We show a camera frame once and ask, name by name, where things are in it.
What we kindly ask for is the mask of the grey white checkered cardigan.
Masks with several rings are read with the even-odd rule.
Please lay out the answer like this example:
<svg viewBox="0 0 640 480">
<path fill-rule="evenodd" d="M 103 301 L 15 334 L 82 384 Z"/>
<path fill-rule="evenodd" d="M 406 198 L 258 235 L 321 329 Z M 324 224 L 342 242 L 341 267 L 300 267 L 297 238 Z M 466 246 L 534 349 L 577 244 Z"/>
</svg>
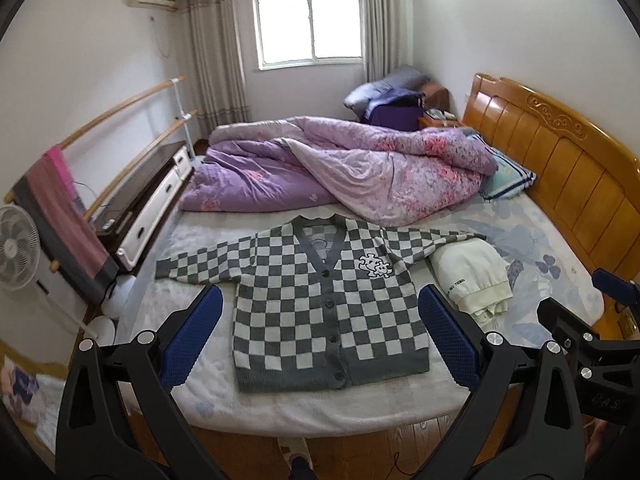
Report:
<svg viewBox="0 0 640 480">
<path fill-rule="evenodd" d="M 298 216 L 162 259 L 155 275 L 234 284 L 232 358 L 242 393 L 337 390 L 428 371 L 430 337 L 410 269 L 474 236 Z"/>
</svg>

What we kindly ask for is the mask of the cream white folded garment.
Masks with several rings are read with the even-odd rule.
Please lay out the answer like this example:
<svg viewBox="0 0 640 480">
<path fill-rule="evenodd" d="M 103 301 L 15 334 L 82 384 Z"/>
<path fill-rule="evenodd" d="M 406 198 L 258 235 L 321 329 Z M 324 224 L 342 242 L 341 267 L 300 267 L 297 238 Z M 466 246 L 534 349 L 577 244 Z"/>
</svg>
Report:
<svg viewBox="0 0 640 480">
<path fill-rule="evenodd" d="M 506 313 L 513 297 L 508 263 L 487 242 L 474 237 L 447 244 L 430 259 L 444 296 L 479 326 Z"/>
</svg>

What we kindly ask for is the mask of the dark white TV cabinet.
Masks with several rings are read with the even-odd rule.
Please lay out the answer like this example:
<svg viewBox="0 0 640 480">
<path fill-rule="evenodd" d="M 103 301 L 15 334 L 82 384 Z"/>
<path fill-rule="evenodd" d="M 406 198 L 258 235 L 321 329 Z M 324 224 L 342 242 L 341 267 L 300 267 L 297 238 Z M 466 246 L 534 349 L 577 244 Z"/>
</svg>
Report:
<svg viewBox="0 0 640 480">
<path fill-rule="evenodd" d="M 96 234 L 122 270 L 139 265 L 192 170 L 184 142 L 163 144 L 132 170 L 96 217 Z"/>
</svg>

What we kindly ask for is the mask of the pink grey hanging towel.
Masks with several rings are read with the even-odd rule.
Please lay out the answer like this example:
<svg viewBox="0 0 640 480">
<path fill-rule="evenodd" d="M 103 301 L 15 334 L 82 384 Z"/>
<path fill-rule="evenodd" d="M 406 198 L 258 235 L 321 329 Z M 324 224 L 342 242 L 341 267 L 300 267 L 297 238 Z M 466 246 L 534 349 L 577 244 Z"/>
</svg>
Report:
<svg viewBox="0 0 640 480">
<path fill-rule="evenodd" d="M 40 243 L 66 281 L 88 304 L 102 304 L 118 265 L 85 212 L 62 148 L 49 148 L 12 188 L 14 202 L 34 220 Z"/>
</svg>

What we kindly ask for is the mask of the lower wooden ballet bar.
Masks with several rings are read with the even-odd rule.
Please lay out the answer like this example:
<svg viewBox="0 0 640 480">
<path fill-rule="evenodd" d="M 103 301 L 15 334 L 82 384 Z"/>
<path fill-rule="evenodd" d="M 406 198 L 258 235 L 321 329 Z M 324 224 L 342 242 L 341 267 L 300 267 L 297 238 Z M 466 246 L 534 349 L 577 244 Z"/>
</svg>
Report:
<svg viewBox="0 0 640 480">
<path fill-rule="evenodd" d="M 116 188 L 119 187 L 122 181 L 131 174 L 131 171 L 134 171 L 137 166 L 144 162 L 145 159 L 147 159 L 151 155 L 152 151 L 160 146 L 160 144 L 164 142 L 168 138 L 168 136 L 171 136 L 180 127 L 186 125 L 189 120 L 191 120 L 196 115 L 197 112 L 198 109 L 194 108 L 193 110 L 190 110 L 189 113 L 183 113 L 182 116 L 178 118 L 170 127 L 162 132 L 150 144 L 148 144 L 139 154 L 134 156 L 134 158 L 131 159 L 130 162 L 128 162 L 128 164 L 124 168 L 122 168 L 122 170 L 120 170 L 119 173 L 116 174 L 116 176 L 110 182 L 108 182 L 108 185 L 103 189 L 103 191 L 98 196 L 96 196 L 93 203 L 86 209 L 84 215 L 82 216 L 84 221 L 89 222 L 89 220 L 92 219 L 96 211 L 99 209 L 99 206 L 101 206 L 106 201 L 107 197 L 110 196 L 116 190 Z M 96 127 L 99 123 L 98 118 L 96 118 L 96 120 L 91 124 L 85 125 L 85 127 L 80 128 L 79 130 L 74 132 L 74 134 L 68 136 L 64 141 L 59 143 L 58 146 L 60 147 L 60 149 L 65 150 L 86 133 L 88 133 L 92 128 Z M 58 260 L 51 261 L 49 270 L 52 273 L 56 273 L 58 272 L 58 270 L 60 270 L 60 263 L 58 262 Z"/>
</svg>

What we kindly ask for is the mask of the wooden ballet bar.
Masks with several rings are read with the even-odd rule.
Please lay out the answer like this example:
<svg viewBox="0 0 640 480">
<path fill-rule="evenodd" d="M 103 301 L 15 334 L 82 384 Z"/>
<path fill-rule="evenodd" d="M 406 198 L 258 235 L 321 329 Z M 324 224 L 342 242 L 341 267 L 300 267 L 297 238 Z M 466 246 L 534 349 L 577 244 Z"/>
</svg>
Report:
<svg viewBox="0 0 640 480">
<path fill-rule="evenodd" d="M 198 109 L 194 108 L 193 110 L 190 110 L 189 113 L 183 113 L 182 116 L 178 118 L 170 127 L 162 132 L 150 144 L 148 144 L 139 154 L 134 156 L 134 158 L 131 159 L 130 162 L 128 162 L 128 164 L 124 168 L 122 168 L 122 170 L 120 170 L 119 173 L 116 174 L 116 176 L 110 182 L 108 182 L 108 185 L 103 189 L 103 191 L 98 196 L 96 196 L 93 203 L 86 209 L 84 215 L 82 216 L 84 221 L 89 222 L 89 220 L 92 219 L 96 211 L 99 209 L 99 206 L 101 206 L 106 201 L 107 197 L 110 196 L 116 190 L 116 188 L 119 187 L 122 181 L 131 174 L 131 171 L 134 171 L 137 166 L 144 162 L 145 159 L 147 159 L 151 155 L 152 151 L 160 146 L 160 144 L 164 142 L 168 138 L 168 136 L 171 136 L 180 127 L 186 125 L 189 120 L 191 120 L 196 115 L 197 112 Z M 96 118 L 96 120 L 91 124 L 85 125 L 85 127 L 80 128 L 79 130 L 74 132 L 74 134 L 68 136 L 64 141 L 59 143 L 58 146 L 60 147 L 60 149 L 65 150 L 86 133 L 88 133 L 92 128 L 96 127 L 99 123 L 98 118 Z M 58 262 L 58 260 L 51 261 L 49 270 L 52 273 L 56 273 L 58 272 L 58 270 L 60 270 L 60 263 Z"/>
<path fill-rule="evenodd" d="M 178 105 L 179 105 L 180 112 L 181 112 L 181 115 L 178 117 L 178 118 L 180 118 L 182 116 L 182 114 L 185 113 L 185 111 L 183 110 L 183 106 L 182 106 L 182 104 L 180 102 L 180 93 L 179 93 L 179 90 L 178 90 L 178 84 L 180 84 L 180 82 L 184 81 L 185 79 L 186 79 L 185 76 L 179 76 L 179 77 L 176 77 L 176 78 L 168 79 L 168 80 L 162 82 L 161 84 L 157 84 L 155 87 L 153 87 L 153 88 L 151 88 L 149 90 L 145 90 L 143 92 L 140 92 L 140 93 L 136 94 L 135 96 L 132 96 L 130 99 L 113 106 L 112 108 L 110 108 L 109 110 L 104 112 L 103 114 L 99 115 L 98 116 L 99 118 L 96 117 L 96 118 L 98 118 L 98 122 L 99 122 L 98 125 L 101 125 L 102 122 L 105 122 L 108 118 L 111 118 L 112 116 L 116 115 L 117 113 L 120 113 L 123 110 L 126 110 L 128 107 L 136 105 L 137 102 L 140 102 L 140 101 L 142 101 L 144 99 L 147 99 L 150 96 L 154 96 L 154 94 L 157 94 L 158 92 L 161 92 L 162 90 L 167 89 L 167 88 L 173 88 L 175 90 L 176 99 L 178 101 Z M 91 122 L 87 122 L 85 125 L 91 124 L 92 122 L 94 122 L 96 120 L 96 118 L 94 118 Z"/>
</svg>

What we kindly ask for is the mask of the striped light pillow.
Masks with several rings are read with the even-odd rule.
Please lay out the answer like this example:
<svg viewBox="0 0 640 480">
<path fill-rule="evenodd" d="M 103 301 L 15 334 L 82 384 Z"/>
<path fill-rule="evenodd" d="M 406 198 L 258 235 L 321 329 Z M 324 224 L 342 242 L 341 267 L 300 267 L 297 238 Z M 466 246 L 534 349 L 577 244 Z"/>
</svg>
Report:
<svg viewBox="0 0 640 480">
<path fill-rule="evenodd" d="M 480 141 L 498 166 L 497 172 L 491 177 L 486 177 L 480 188 L 480 196 L 484 200 L 513 198 L 534 185 L 537 175 L 532 170 L 487 144 L 479 133 L 471 134 L 470 139 Z"/>
</svg>

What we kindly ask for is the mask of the purple floral duvet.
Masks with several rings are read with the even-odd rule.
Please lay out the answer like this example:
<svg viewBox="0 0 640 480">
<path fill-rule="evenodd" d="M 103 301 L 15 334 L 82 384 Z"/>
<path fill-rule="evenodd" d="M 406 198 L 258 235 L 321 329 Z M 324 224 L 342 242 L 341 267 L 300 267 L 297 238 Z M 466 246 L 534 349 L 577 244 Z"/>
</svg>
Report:
<svg viewBox="0 0 640 480">
<path fill-rule="evenodd" d="M 220 126 L 182 196 L 190 212 L 279 212 L 341 204 L 408 226 L 475 195 L 498 164 L 461 128 L 398 131 L 298 116 Z"/>
</svg>

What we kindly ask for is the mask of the white standing fan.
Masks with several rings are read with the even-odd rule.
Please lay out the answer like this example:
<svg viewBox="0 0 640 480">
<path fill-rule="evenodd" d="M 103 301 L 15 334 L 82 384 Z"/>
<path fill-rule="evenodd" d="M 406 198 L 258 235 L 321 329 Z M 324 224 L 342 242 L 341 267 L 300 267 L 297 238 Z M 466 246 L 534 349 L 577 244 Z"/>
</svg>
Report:
<svg viewBox="0 0 640 480">
<path fill-rule="evenodd" d="M 26 287 L 36 276 L 40 238 L 32 217 L 14 204 L 1 207 L 1 287 L 9 292 Z"/>
</svg>

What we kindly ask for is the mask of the upper wooden ballet bar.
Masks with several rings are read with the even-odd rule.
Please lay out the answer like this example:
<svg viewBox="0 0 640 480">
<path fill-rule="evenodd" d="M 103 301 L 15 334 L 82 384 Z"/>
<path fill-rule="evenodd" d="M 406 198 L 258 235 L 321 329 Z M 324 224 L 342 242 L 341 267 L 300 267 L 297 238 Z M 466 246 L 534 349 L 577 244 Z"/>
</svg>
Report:
<svg viewBox="0 0 640 480">
<path fill-rule="evenodd" d="M 178 118 L 180 118 L 182 116 L 182 114 L 185 113 L 185 111 L 183 110 L 183 106 L 182 106 L 182 104 L 180 102 L 180 93 L 179 93 L 179 90 L 178 90 L 178 84 L 180 84 L 180 82 L 184 81 L 185 79 L 186 79 L 185 76 L 179 76 L 179 77 L 176 77 L 176 78 L 168 79 L 168 80 L 162 82 L 161 84 L 157 84 L 155 87 L 153 87 L 153 88 L 151 88 L 149 90 L 145 90 L 143 92 L 140 92 L 140 93 L 136 94 L 135 96 L 132 96 L 130 99 L 113 106 L 112 108 L 110 108 L 109 110 L 104 112 L 103 114 L 99 115 L 98 116 L 99 118 L 96 117 L 96 118 L 98 118 L 98 122 L 99 122 L 98 125 L 101 125 L 102 122 L 105 122 L 108 118 L 111 118 L 112 116 L 116 115 L 117 113 L 120 113 L 123 110 L 126 110 L 128 107 L 136 105 L 137 102 L 140 102 L 140 101 L 142 101 L 144 99 L 147 99 L 150 96 L 154 96 L 154 94 L 157 94 L 158 92 L 161 92 L 162 90 L 167 89 L 167 88 L 173 88 L 175 90 L 176 99 L 178 101 L 178 105 L 179 105 L 180 112 L 181 112 L 181 115 L 178 117 Z M 94 122 L 96 120 L 96 118 L 94 118 L 91 122 L 87 122 L 85 125 L 91 124 L 92 122 Z"/>
</svg>

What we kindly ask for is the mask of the wooden nightstand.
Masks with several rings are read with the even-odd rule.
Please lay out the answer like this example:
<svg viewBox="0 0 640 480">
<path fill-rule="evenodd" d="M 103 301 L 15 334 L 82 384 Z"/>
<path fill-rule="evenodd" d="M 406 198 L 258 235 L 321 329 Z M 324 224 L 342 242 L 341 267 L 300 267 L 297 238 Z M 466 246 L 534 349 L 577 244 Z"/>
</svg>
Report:
<svg viewBox="0 0 640 480">
<path fill-rule="evenodd" d="M 436 84 L 426 82 L 420 90 L 423 92 L 424 112 L 419 117 L 419 128 L 454 128 L 462 127 L 460 120 L 451 113 L 449 91 Z"/>
</svg>

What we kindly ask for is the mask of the blue grey pillow pile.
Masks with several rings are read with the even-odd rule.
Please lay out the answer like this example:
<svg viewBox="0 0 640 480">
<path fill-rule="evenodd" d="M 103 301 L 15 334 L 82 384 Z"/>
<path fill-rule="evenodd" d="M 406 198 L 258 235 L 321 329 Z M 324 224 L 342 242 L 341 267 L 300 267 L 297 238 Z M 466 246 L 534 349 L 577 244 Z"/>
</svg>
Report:
<svg viewBox="0 0 640 480">
<path fill-rule="evenodd" d="M 410 65 L 352 90 L 343 101 L 362 124 L 398 131 L 416 131 L 424 112 L 422 86 L 428 77 Z"/>
</svg>

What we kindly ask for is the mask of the left grey beige curtain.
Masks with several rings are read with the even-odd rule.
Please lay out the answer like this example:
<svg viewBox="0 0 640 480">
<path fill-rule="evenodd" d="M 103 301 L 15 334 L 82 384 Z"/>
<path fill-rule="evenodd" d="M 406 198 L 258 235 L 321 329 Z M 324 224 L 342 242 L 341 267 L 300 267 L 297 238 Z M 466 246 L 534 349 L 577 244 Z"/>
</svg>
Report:
<svg viewBox="0 0 640 480">
<path fill-rule="evenodd" d="M 250 104 L 234 0 L 178 0 L 182 59 L 206 136 L 248 122 Z"/>
</svg>

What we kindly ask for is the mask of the right grey beige curtain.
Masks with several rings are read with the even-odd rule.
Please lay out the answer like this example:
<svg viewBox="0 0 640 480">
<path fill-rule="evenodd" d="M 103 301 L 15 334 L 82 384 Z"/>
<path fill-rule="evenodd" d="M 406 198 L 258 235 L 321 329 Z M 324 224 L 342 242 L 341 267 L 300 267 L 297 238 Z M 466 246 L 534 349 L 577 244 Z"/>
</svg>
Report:
<svg viewBox="0 0 640 480">
<path fill-rule="evenodd" d="M 382 79 L 409 61 L 408 0 L 362 0 L 364 73 Z"/>
</svg>

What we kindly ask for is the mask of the wooden bed frame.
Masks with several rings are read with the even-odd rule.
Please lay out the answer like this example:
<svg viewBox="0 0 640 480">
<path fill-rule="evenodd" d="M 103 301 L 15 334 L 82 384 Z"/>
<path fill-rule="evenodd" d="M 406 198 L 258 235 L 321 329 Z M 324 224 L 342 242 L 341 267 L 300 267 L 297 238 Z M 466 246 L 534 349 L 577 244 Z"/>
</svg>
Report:
<svg viewBox="0 0 640 480">
<path fill-rule="evenodd" d="M 620 307 L 606 299 L 605 314 L 593 328 L 608 339 L 623 339 L 631 334 L 630 314 L 618 313 Z M 476 459 L 488 460 L 500 444 L 506 444 L 506 430 L 515 413 L 520 392 L 510 393 L 502 404 L 500 414 L 487 442 Z M 434 451 L 445 437 L 454 416 L 420 422 L 395 430 L 344 438 L 319 438 L 308 441 L 314 470 L 319 479 L 407 479 Z M 131 413 L 131 428 L 145 456 L 164 462 L 142 416 Z M 584 419 L 589 438 L 588 451 L 599 452 L 594 458 L 604 459 L 601 446 L 614 443 L 614 430 L 604 422 Z M 195 429 L 194 434 L 205 446 L 215 462 L 227 471 L 231 479 L 283 479 L 286 465 L 273 438 L 238 436 L 222 432 Z M 597 479 L 639 479 L 639 445 L 622 451 L 612 462 L 602 466 Z"/>
</svg>

